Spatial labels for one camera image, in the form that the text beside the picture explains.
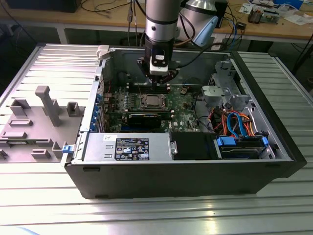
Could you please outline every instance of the workbench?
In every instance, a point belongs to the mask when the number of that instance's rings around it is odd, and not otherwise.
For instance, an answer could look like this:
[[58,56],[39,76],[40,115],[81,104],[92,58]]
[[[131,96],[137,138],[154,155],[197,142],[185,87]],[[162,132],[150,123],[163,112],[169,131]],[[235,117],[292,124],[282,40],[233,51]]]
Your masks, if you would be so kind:
[[[108,0],[94,0],[95,4],[110,2]],[[238,21],[246,23],[243,39],[270,41],[270,42],[288,42],[288,43],[306,43],[310,38],[313,28],[312,25],[305,24],[302,26],[291,23],[285,19],[280,19],[278,24],[248,23],[248,14],[239,13],[240,5],[245,3],[245,0],[230,0],[230,7]],[[125,4],[126,0],[117,0],[115,3],[104,5],[108,9],[114,6]],[[111,11],[110,18],[101,16],[95,12],[88,12],[81,7],[75,13],[53,12],[53,11],[38,11],[38,10],[23,10],[9,9],[10,14],[19,21],[22,25],[52,27],[58,32],[60,42],[68,44],[65,29],[90,29],[90,30],[105,30],[105,31],[127,31],[127,13],[129,6],[122,6]],[[91,0],[84,4],[84,7],[93,10]],[[313,6],[303,5],[303,11],[313,11]],[[138,32],[143,32],[145,27],[145,17],[136,8]],[[0,8],[0,24],[10,25],[14,21],[7,16],[2,8]],[[130,32],[134,32],[134,23],[131,24]],[[216,28],[212,37],[214,42],[221,42],[223,38],[228,37],[232,30],[226,20],[223,21],[221,28]]]

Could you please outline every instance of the blue plastic tab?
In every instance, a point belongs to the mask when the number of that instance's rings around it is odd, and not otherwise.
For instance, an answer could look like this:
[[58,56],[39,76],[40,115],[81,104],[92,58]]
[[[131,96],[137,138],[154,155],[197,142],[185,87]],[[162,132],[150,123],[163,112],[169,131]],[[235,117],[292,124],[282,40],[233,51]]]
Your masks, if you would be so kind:
[[235,139],[232,137],[219,137],[217,139],[218,146],[222,145],[236,145]]
[[213,16],[199,32],[199,34],[195,37],[194,43],[200,47],[206,45],[211,38],[213,30],[215,29],[218,21],[219,18],[217,16]]
[[266,137],[262,137],[264,145],[267,147],[268,146],[268,139]]
[[218,144],[218,146],[222,146],[223,145],[223,141],[222,141],[221,138],[217,139],[217,144]]
[[64,145],[62,148],[62,153],[73,153],[75,145]]

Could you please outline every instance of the slotted aluminum surface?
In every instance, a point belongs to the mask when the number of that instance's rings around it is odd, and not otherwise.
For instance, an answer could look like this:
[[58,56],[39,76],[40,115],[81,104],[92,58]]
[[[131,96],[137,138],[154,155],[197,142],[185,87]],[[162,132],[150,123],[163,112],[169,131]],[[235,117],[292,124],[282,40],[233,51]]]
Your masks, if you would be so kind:
[[[284,107],[282,114],[294,110]],[[310,131],[294,132],[301,134],[295,141],[311,144],[302,134]],[[0,224],[41,235],[311,235],[313,162],[306,158],[303,169],[256,195],[128,200],[84,199],[60,164],[0,164]]]

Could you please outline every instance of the paper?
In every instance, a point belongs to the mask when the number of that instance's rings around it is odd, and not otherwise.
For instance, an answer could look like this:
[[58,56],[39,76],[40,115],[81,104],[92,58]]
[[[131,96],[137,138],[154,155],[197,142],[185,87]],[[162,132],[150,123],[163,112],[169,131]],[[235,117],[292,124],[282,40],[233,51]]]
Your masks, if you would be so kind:
[[307,23],[304,17],[298,16],[298,15],[287,16],[287,17],[284,17],[284,19],[297,25],[304,25]]
[[241,13],[246,13],[246,14],[250,14],[250,11],[252,10],[252,7],[254,6],[254,4],[249,4],[249,3],[244,3],[239,12]]
[[308,5],[313,5],[313,2],[309,1],[309,0],[304,0],[303,1],[304,4],[308,4]]

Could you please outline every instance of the warning sticker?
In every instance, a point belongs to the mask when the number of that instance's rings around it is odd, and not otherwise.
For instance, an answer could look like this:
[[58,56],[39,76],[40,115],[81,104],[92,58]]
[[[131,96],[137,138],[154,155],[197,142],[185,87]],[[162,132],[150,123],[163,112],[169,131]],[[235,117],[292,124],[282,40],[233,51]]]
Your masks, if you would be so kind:
[[149,160],[148,138],[117,138],[115,160]]

